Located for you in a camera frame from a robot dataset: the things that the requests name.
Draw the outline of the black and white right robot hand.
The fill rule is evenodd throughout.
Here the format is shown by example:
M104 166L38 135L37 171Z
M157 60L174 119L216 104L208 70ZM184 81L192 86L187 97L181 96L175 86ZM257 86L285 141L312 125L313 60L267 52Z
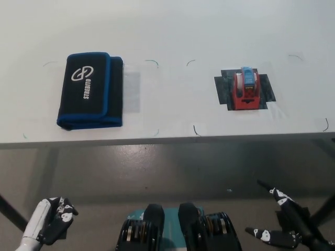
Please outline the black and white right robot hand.
M309 250L334 250L334 242L324 238L319 227L334 217L334 196L331 196L314 214L301 207L280 189L261 180L257 183L265 188L280 206L277 211L279 230L246 227L245 231L263 243L287 249L295 249L299 244Z

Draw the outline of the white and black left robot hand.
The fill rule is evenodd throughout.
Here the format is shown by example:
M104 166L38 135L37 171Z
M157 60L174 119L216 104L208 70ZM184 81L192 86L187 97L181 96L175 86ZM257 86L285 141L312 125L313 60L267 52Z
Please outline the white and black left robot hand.
M41 250L65 239L67 231L79 213L68 198L41 200L36 206L21 238L18 250Z

